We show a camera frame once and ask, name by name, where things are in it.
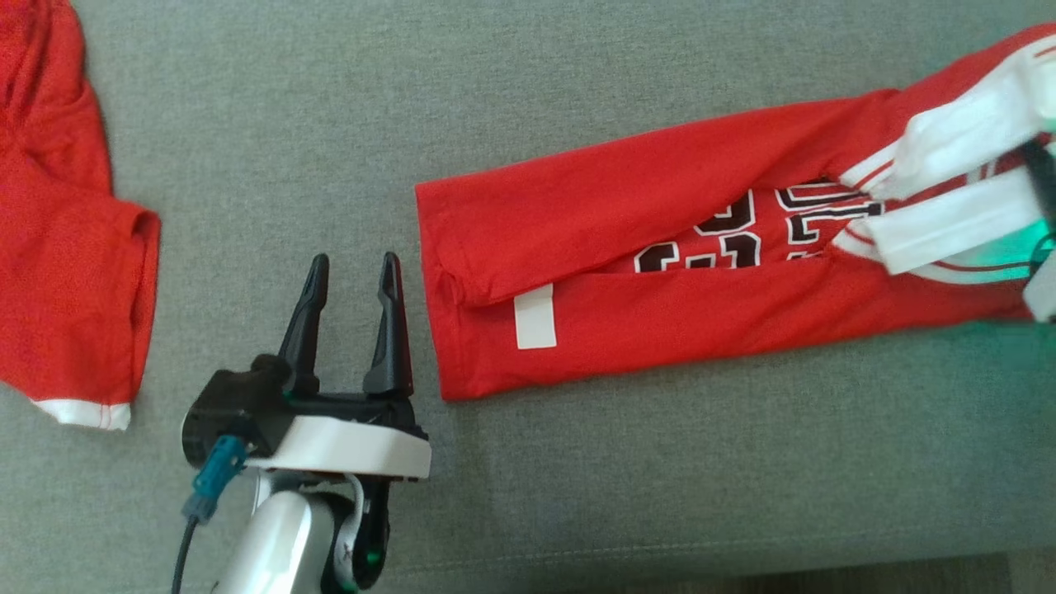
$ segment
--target white stripe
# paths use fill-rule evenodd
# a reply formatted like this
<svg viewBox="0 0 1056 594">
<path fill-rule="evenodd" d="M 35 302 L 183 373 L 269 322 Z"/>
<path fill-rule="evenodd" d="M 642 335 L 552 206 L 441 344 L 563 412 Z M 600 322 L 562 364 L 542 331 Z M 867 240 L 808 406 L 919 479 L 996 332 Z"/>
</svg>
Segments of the white stripe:
<svg viewBox="0 0 1056 594">
<path fill-rule="evenodd" d="M 909 198 L 1044 131 L 1056 54 L 1034 56 L 1054 44 L 1056 35 L 1019 49 L 957 99 L 910 118 L 889 174 L 870 193 L 879 200 Z"/>
<path fill-rule="evenodd" d="M 859 258 L 865 258 L 867 260 L 873 260 L 874 262 L 883 262 L 880 259 L 880 253 L 876 252 L 876 246 L 866 243 L 859 238 L 847 233 L 847 228 L 836 234 L 836 237 L 832 240 L 832 245 L 843 249 L 844 252 L 857 256 Z"/>
<path fill-rule="evenodd" d="M 862 223 L 863 220 L 852 221 L 851 224 L 847 225 L 852 227 L 855 224 Z M 853 229 L 854 233 L 868 237 L 868 231 L 864 228 L 859 227 Z M 836 237 L 832 240 L 832 245 L 843 249 L 844 252 L 857 256 L 859 258 L 865 258 L 867 260 L 872 260 L 874 262 L 883 263 L 883 259 L 880 257 L 880 253 L 876 247 L 872 244 L 866 243 L 856 237 L 847 233 L 847 229 L 840 231 Z M 959 260 L 958 258 L 950 258 L 950 260 Z M 950 270 L 942 266 L 937 266 L 935 264 L 926 264 L 918 268 L 913 268 L 906 274 L 911 274 L 913 276 L 919 276 L 929 280 L 936 280 L 939 282 L 945 282 L 947 284 L 986 284 L 991 282 L 1002 282 L 1006 280 L 1015 280 L 1020 278 L 1026 278 L 1030 275 L 1027 266 L 1003 268 L 998 271 L 986 271 L 986 270 Z"/>
<path fill-rule="evenodd" d="M 33 401 L 33 404 L 67 425 L 125 430 L 132 421 L 132 407 L 128 404 L 101 405 L 74 398 Z"/>
<path fill-rule="evenodd" d="M 947 284 L 988 284 L 1026 278 L 1031 276 L 1031 270 L 1030 266 L 1018 266 L 998 271 L 954 271 L 927 264 L 913 268 L 908 274 Z"/>
<path fill-rule="evenodd" d="M 992 70 L 991 72 L 988 72 L 972 89 L 969 89 L 967 92 L 965 92 L 963 95 L 961 95 L 961 97 L 965 97 L 966 95 L 973 93 L 973 91 L 975 91 L 976 89 L 987 89 L 989 87 L 994 87 L 996 85 L 997 78 L 1005 76 L 1006 72 L 1013 70 L 1013 68 L 1015 67 L 1016 60 L 1022 60 L 1022 59 L 1024 59 L 1024 56 L 1025 56 L 1026 60 L 1033 60 L 1035 54 L 1039 53 L 1042 50 L 1045 50 L 1045 49 L 1052 47 L 1054 43 L 1056 43 L 1056 36 L 1049 36 L 1049 37 L 1045 37 L 1044 39 L 1040 39 L 1038 41 L 1035 41 L 1034 43 L 1031 43 L 1030 45 L 1021 48 L 1020 50 L 1018 50 L 1014 54 L 1011 54 L 1008 57 L 1006 57 L 997 68 L 995 68 L 994 70 Z M 1034 61 L 1037 62 L 1037 63 L 1036 63 L 1036 68 L 1034 69 L 1033 74 L 1035 75 L 1035 78 L 1037 78 L 1037 80 L 1033 81 L 1033 83 L 1031 85 L 1031 87 L 1032 87 L 1031 95 L 1032 95 L 1033 104 L 1034 104 L 1035 109 L 1038 112 L 1040 112 L 1040 114 L 1043 117 L 1052 119 L 1053 117 L 1056 117 L 1056 115 L 1054 115 L 1054 114 L 1056 114 L 1056 91 L 1053 90 L 1054 88 L 1056 88 L 1056 86 L 1054 86 L 1051 82 L 1051 80 L 1056 79 L 1056 74 L 1053 74 L 1051 71 L 1053 69 L 1056 69 L 1056 67 L 1053 66 L 1053 63 L 1056 62 L 1056 58 L 1052 58 L 1052 54 L 1050 54 L 1049 56 L 1043 56 L 1041 60 L 1034 60 Z M 998 120 L 1000 120 L 1000 119 L 1003 119 L 1005 115 L 1006 114 L 1001 113 L 1001 114 L 998 114 L 995 118 L 998 119 Z M 872 155 L 866 157 L 864 161 L 862 161 L 857 165 L 854 165 L 853 167 L 851 167 L 850 169 L 848 169 L 847 171 L 845 171 L 842 175 L 840 175 L 840 182 L 842 184 L 844 184 L 845 186 L 848 186 L 848 187 L 856 187 L 859 184 L 862 183 L 862 180 L 865 180 L 866 178 L 868 178 L 869 175 L 871 175 L 872 173 L 874 173 L 878 169 L 880 169 L 881 167 L 883 167 L 886 163 L 895 160 L 895 153 L 897 152 L 901 152 L 899 150 L 899 148 L 900 148 L 900 145 L 904 142 L 904 138 L 905 138 L 905 135 L 902 136 L 902 137 L 900 137 L 899 140 L 894 141 L 893 143 L 887 145 L 886 147 L 880 149 L 879 151 L 876 151 Z M 1003 154 L 1004 152 L 1007 152 L 1008 150 L 1012 150 L 1012 148 L 1014 148 L 1015 146 L 1016 145 L 1010 146 L 1005 150 L 1002 150 L 1002 151 L 996 153 L 994 155 L 994 157 L 999 156 L 1000 154 Z M 947 177 L 946 179 L 953 178 L 953 177 L 955 177 L 957 174 L 960 174 L 960 173 L 967 172 L 969 169 L 972 169 L 975 166 L 981 166 L 981 165 L 983 165 L 983 163 L 985 163 L 986 161 L 987 161 L 986 159 L 983 159 L 983 160 L 979 161 L 979 163 L 976 163 L 975 165 L 964 166 L 962 171 L 957 171 L 957 172 L 950 174 L 949 177 Z M 869 180 L 869 182 L 866 183 L 865 185 L 863 185 L 861 189 L 863 191 L 872 193 L 872 190 L 879 184 L 881 184 L 881 182 L 884 182 L 888 178 L 890 178 L 893 172 L 894 172 L 894 168 L 893 167 L 889 167 L 887 170 L 883 171 L 882 173 L 876 174 L 871 180 Z M 930 187 L 930 185 L 935 185 L 935 184 L 941 183 L 943 181 L 945 181 L 945 180 L 939 180 L 937 182 L 934 182 L 932 184 L 929 184 L 928 186 L 924 186 L 923 188 L 921 188 L 921 190 L 923 190 L 923 189 L 925 189 L 927 187 Z"/>
<path fill-rule="evenodd" d="M 856 187 L 860 183 L 862 183 L 862 180 L 868 178 L 873 171 L 880 169 L 887 164 L 888 161 L 894 159 L 894 149 L 898 146 L 899 141 L 894 141 L 872 155 L 866 157 L 866 160 L 862 163 L 859 163 L 854 167 L 845 171 L 844 174 L 840 177 L 840 183 L 849 188 Z M 873 184 L 874 180 L 875 178 L 873 180 L 869 180 L 869 184 Z"/>
<path fill-rule="evenodd" d="M 864 220 L 892 275 L 961 254 L 1041 219 L 1024 167 Z"/>
<path fill-rule="evenodd" d="M 552 349 L 558 346 L 553 324 L 553 284 L 513 298 L 513 321 L 517 349 Z"/>
</svg>

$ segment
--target blue connector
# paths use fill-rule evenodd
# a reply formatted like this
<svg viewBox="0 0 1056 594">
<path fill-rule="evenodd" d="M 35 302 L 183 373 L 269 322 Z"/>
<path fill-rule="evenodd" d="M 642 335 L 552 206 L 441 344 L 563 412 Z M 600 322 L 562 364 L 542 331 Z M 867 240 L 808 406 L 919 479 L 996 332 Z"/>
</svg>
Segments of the blue connector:
<svg viewBox="0 0 1056 594">
<path fill-rule="evenodd" d="M 202 471 L 194 478 L 194 495 L 184 503 L 184 517 L 195 518 L 202 525 L 209 523 L 216 513 L 220 494 L 246 467 L 245 463 L 246 444 L 233 435 L 221 435 Z"/>
</svg>

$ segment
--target white sleeve trim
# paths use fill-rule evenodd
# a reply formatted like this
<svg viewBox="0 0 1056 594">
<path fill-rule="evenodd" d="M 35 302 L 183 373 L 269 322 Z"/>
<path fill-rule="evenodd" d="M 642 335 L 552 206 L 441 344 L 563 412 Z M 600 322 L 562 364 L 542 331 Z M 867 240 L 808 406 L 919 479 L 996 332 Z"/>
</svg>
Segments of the white sleeve trim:
<svg viewBox="0 0 1056 594">
<path fill-rule="evenodd" d="M 129 404 L 101 405 L 74 398 L 32 401 L 41 410 L 64 425 L 83 425 L 97 429 L 125 430 L 132 421 Z"/>
<path fill-rule="evenodd" d="M 872 243 L 872 237 L 869 235 L 869 230 L 866 228 L 864 222 L 864 219 L 851 221 L 832 240 L 832 245 L 847 254 L 872 260 L 882 265 L 884 259 Z M 970 264 L 970 261 L 975 258 L 964 256 L 964 254 L 959 254 L 939 262 L 918 266 L 905 274 L 946 284 L 989 284 L 992 282 L 1023 279 L 1030 276 L 1030 266 L 1025 263 L 1020 264 L 1018 262 L 994 260 L 988 262 L 987 265 L 974 266 Z"/>
<path fill-rule="evenodd" d="M 892 275 L 989 243 L 1041 220 L 1026 169 L 864 220 Z"/>
<path fill-rule="evenodd" d="M 914 115 L 903 136 L 840 177 L 879 200 L 906 199 L 1013 150 L 1053 126 L 1056 35 L 1020 48 L 972 89 Z"/>
</svg>

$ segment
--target printed number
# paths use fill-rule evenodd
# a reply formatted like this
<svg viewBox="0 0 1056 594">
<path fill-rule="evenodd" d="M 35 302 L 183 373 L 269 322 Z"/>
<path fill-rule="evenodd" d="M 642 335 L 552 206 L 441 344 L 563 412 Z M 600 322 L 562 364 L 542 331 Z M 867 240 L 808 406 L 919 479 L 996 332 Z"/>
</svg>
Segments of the printed number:
<svg viewBox="0 0 1056 594">
<path fill-rule="evenodd" d="M 776 190 L 777 200 L 787 211 L 796 212 L 788 221 L 788 242 L 790 245 L 807 245 L 821 239 L 821 231 L 810 227 L 811 221 L 857 219 L 884 214 L 880 202 L 867 202 L 855 206 L 824 206 L 865 197 L 865 193 L 845 188 L 827 180 L 792 186 Z M 686 268 L 714 268 L 719 265 L 719 257 L 729 258 L 731 267 L 746 268 L 759 265 L 762 241 L 748 229 L 755 224 L 755 194 L 752 190 L 725 211 L 694 225 L 700 236 L 722 236 L 719 238 L 721 254 L 700 254 L 685 257 Z M 817 250 L 793 252 L 789 260 L 810 258 L 821 254 Z M 678 244 L 674 241 L 658 243 L 642 249 L 635 257 L 635 271 L 639 273 L 666 271 L 667 266 L 679 262 Z"/>
<path fill-rule="evenodd" d="M 693 228 L 701 236 L 709 236 L 743 230 L 754 224 L 755 197 L 752 190 L 748 190 L 737 202 L 727 206 L 725 212 L 719 212 Z"/>
<path fill-rule="evenodd" d="M 859 206 L 847 206 L 845 208 L 823 208 L 811 210 L 803 215 L 789 217 L 789 243 L 792 245 L 803 245 L 814 243 L 819 234 L 817 229 L 811 229 L 808 224 L 811 221 L 826 220 L 835 221 L 841 219 L 857 219 L 860 217 L 876 217 L 884 214 L 884 204 L 880 202 L 869 202 Z"/>
<path fill-rule="evenodd" d="M 636 273 L 657 273 L 666 271 L 667 264 L 677 262 L 678 244 L 674 241 L 650 245 L 635 256 Z"/>
<path fill-rule="evenodd" d="M 753 233 L 742 233 L 723 237 L 722 256 L 730 258 L 731 268 L 747 268 L 759 265 L 759 252 L 762 248 L 762 241 L 759 236 Z M 689 256 L 685 259 L 687 268 L 714 268 L 717 258 L 714 254 L 702 254 L 700 256 Z"/>
<path fill-rule="evenodd" d="M 852 190 L 824 180 L 777 190 L 777 200 L 786 210 L 803 210 L 862 198 L 864 192 Z"/>
</svg>

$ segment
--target black number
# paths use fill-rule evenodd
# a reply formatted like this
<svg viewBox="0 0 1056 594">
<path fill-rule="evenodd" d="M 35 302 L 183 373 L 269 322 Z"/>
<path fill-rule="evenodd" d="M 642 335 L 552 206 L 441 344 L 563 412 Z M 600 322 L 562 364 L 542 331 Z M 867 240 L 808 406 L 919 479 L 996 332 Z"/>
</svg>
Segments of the black number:
<svg viewBox="0 0 1056 594">
<path fill-rule="evenodd" d="M 809 196 L 797 197 L 796 190 L 800 189 L 812 189 L 815 191 L 810 192 Z M 829 191 L 827 193 L 817 193 L 819 189 L 827 189 Z M 826 204 L 834 204 L 836 202 L 844 202 L 845 200 L 854 200 L 863 196 L 865 196 L 864 192 L 846 188 L 840 184 L 833 184 L 828 180 L 816 180 L 777 190 L 777 199 L 786 210 L 803 210 L 804 208 L 825 206 Z"/>
<path fill-rule="evenodd" d="M 737 202 L 727 206 L 724 212 L 719 212 L 693 228 L 702 236 L 719 235 L 747 229 L 753 223 L 755 223 L 754 197 L 752 190 L 748 190 L 748 193 L 740 197 Z"/>
<path fill-rule="evenodd" d="M 636 273 L 666 271 L 667 264 L 678 261 L 678 244 L 674 241 L 650 245 L 635 256 Z"/>
<path fill-rule="evenodd" d="M 817 219 L 826 221 L 836 221 L 843 219 L 859 219 L 861 217 L 878 217 L 884 214 L 884 204 L 881 202 L 867 202 L 857 206 L 847 206 L 845 208 L 823 208 L 811 210 L 803 215 L 789 217 L 789 243 L 793 245 L 804 243 L 814 243 L 819 234 L 816 229 L 807 226 L 810 221 Z"/>
<path fill-rule="evenodd" d="M 722 238 L 722 255 L 733 258 L 731 267 L 747 268 L 759 265 L 759 248 L 761 247 L 759 236 L 755 234 L 740 234 Z"/>
<path fill-rule="evenodd" d="M 747 268 L 759 265 L 759 249 L 762 247 L 759 236 L 753 233 L 743 233 L 723 237 L 721 242 L 722 255 L 730 258 L 730 267 Z M 714 268 L 716 260 L 714 254 L 689 256 L 685 259 L 685 267 Z"/>
</svg>

